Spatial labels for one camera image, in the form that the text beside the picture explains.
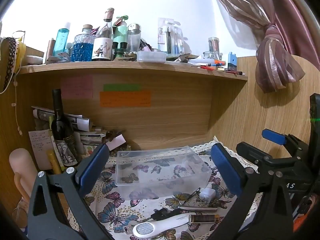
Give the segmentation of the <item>orange sticky note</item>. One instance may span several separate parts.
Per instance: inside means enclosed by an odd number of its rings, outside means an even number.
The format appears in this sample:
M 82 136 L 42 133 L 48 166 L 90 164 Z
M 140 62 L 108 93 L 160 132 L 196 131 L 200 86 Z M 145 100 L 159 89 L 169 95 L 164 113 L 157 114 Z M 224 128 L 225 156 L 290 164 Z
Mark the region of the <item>orange sticky note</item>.
M 148 90 L 141 91 L 110 91 L 100 92 L 101 107 L 150 107 L 152 92 Z

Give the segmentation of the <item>white handheld lint remover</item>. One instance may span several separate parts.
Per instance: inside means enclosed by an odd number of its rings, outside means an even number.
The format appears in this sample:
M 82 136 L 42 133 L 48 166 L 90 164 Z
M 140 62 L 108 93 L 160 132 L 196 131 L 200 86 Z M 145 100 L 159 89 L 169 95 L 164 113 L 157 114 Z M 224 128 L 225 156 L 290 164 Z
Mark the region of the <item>white handheld lint remover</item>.
M 149 239 L 169 229 L 174 229 L 188 224 L 195 212 L 182 213 L 159 221 L 143 222 L 135 225 L 132 229 L 133 235 L 140 239 Z

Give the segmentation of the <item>clear plastic storage box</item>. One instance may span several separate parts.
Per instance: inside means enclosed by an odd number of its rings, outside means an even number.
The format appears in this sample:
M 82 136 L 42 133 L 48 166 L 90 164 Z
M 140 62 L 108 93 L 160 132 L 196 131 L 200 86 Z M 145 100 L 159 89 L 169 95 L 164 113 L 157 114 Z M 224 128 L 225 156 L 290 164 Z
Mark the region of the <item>clear plastic storage box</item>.
M 204 188 L 211 174 L 189 146 L 121 151 L 116 157 L 114 183 L 124 200 L 157 199 Z

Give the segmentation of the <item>black clip with strap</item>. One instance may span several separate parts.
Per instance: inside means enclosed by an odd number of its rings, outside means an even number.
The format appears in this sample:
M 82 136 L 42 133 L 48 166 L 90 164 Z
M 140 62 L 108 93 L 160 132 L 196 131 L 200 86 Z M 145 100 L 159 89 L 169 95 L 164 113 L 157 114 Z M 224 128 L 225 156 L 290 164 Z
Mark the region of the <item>black clip with strap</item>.
M 187 213 L 188 211 L 183 208 L 184 205 L 199 193 L 200 188 L 196 189 L 193 193 L 174 192 L 172 197 L 165 199 L 165 206 L 171 209 L 169 210 L 166 207 L 163 207 L 160 210 L 154 210 L 151 219 L 159 221 L 175 215 Z

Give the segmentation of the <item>tall light blue bottle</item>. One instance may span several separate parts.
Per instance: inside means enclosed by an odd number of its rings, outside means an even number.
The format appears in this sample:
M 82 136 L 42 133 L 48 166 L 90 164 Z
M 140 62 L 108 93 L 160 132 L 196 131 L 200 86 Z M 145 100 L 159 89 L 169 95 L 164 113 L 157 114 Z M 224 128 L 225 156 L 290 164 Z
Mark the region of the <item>tall light blue bottle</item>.
M 65 51 L 69 29 L 70 23 L 67 22 L 62 28 L 58 30 L 53 49 L 53 56 L 58 56 L 59 53 L 63 53 Z

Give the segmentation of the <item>handwritten white note paper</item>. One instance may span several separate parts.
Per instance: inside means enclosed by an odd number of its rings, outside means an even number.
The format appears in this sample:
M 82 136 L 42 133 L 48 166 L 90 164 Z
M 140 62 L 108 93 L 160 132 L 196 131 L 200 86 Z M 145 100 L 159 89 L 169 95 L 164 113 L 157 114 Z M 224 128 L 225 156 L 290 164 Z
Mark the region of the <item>handwritten white note paper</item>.
M 40 170 L 51 170 L 52 166 L 48 159 L 47 151 L 53 150 L 49 129 L 30 131 L 29 138 L 33 153 Z

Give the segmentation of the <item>pink sticky note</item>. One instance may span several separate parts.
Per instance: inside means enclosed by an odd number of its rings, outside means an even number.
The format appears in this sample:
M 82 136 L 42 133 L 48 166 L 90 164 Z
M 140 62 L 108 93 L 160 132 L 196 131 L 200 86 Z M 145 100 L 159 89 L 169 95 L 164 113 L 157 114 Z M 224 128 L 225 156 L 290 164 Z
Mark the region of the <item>pink sticky note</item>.
M 63 77 L 60 79 L 60 88 L 63 99 L 92 99 L 93 76 Z

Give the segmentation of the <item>butterfly print lace tablecloth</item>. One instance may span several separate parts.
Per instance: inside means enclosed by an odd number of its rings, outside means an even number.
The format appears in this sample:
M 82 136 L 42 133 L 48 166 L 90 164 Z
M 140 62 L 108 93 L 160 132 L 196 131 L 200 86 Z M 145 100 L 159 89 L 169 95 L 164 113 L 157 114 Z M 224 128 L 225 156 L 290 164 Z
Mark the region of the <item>butterfly print lace tablecloth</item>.
M 220 191 L 223 193 L 220 199 L 214 199 L 211 202 L 212 207 L 218 208 L 218 215 L 220 216 L 220 219 L 223 219 L 224 215 L 227 214 L 228 210 L 236 200 L 236 197 L 232 197 L 231 194 L 228 193 L 225 182 L 223 181 L 220 173 L 217 171 L 217 168 L 209 156 L 211 147 L 218 142 L 218 139 L 214 138 L 208 143 L 191 146 L 191 149 L 194 150 L 194 152 L 206 163 L 206 165 L 212 169 L 213 173 L 209 179 L 208 187 L 210 188 L 212 185 L 217 185 L 220 188 Z M 203 203 L 199 201 L 198 193 L 195 193 L 189 200 L 187 200 L 187 196 L 182 192 L 152 200 L 147 199 L 133 201 L 123 200 L 123 197 L 121 193 L 119 193 L 119 189 L 117 187 L 114 187 L 107 193 L 103 193 L 104 182 L 107 180 L 114 180 L 115 171 L 116 159 L 115 157 L 111 157 L 103 170 L 104 173 L 110 173 L 111 176 L 108 177 L 106 174 L 103 175 L 102 181 L 97 181 L 91 193 L 85 197 L 87 205 L 95 216 L 98 216 L 98 213 L 102 212 L 103 208 L 108 203 L 114 204 L 115 211 L 117 212 L 118 216 L 123 217 L 137 215 L 139 219 L 149 218 L 156 209 L 166 208 L 168 211 L 172 211 L 178 208 L 183 202 L 186 202 L 188 205 L 203 205 Z M 169 233 L 165 233 L 164 236 L 158 237 L 158 239 L 180 239 L 181 232 L 183 231 L 187 232 L 192 238 L 206 239 L 209 236 L 209 233 L 212 232 L 217 226 L 218 223 L 205 225 L 183 225 L 178 229 L 172 229 Z

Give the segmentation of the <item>silver metal pen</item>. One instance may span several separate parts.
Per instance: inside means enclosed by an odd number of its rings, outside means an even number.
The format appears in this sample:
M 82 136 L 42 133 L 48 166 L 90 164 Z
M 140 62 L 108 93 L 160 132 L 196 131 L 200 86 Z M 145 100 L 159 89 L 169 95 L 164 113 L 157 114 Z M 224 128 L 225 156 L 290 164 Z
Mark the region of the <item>silver metal pen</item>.
M 181 210 L 190 212 L 216 212 L 216 207 L 180 206 Z

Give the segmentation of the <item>dark wine bottle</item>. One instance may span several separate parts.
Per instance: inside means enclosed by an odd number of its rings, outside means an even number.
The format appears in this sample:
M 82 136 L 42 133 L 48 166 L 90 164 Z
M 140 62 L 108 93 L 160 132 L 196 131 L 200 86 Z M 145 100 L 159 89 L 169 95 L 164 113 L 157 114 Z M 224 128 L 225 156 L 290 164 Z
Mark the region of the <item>dark wine bottle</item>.
M 63 111 L 61 89 L 52 90 L 54 120 L 52 133 L 62 163 L 65 167 L 77 166 L 80 160 L 75 147 L 72 124 Z

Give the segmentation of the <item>packaged toothbrush set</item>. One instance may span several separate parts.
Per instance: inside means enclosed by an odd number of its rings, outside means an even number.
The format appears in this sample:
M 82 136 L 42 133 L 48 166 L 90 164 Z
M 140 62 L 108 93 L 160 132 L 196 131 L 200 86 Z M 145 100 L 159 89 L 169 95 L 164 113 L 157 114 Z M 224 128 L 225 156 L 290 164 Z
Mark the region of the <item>packaged toothbrush set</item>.
M 170 18 L 160 18 L 158 21 L 158 50 L 167 55 L 184 54 L 184 38 L 180 22 Z

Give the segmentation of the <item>clear glass spray bottle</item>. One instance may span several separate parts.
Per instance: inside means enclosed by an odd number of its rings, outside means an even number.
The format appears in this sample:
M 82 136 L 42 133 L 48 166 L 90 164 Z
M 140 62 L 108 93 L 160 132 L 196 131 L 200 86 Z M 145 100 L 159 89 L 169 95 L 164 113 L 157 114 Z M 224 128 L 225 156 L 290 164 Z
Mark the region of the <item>clear glass spray bottle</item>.
M 139 24 L 130 24 L 127 30 L 127 51 L 137 52 L 140 48 L 141 27 Z

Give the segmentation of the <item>orange marker pen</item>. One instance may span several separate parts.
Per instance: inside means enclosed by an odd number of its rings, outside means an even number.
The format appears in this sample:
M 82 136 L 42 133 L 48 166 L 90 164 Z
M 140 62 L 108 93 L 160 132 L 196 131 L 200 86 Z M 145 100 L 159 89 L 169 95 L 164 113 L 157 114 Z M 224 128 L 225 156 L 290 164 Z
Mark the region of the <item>orange marker pen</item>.
M 211 66 L 225 66 L 225 61 L 220 61 L 216 59 L 192 59 L 189 61 L 194 64 L 210 64 Z

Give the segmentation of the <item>mint green bottle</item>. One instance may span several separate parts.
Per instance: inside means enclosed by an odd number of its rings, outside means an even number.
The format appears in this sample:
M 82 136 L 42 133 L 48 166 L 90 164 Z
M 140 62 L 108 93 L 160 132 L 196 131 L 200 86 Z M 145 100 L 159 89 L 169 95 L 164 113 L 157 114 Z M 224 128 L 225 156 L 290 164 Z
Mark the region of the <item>mint green bottle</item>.
M 117 18 L 113 24 L 113 45 L 112 45 L 112 60 L 117 57 L 124 57 L 127 50 L 127 15 Z

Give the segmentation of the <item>green sticky note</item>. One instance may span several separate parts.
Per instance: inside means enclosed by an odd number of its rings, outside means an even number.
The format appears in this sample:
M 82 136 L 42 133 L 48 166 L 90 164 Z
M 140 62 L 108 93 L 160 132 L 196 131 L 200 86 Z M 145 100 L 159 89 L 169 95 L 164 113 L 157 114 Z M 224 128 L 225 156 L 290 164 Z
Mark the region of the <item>green sticky note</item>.
M 136 83 L 108 83 L 103 85 L 104 92 L 135 92 L 140 90 L 141 85 Z

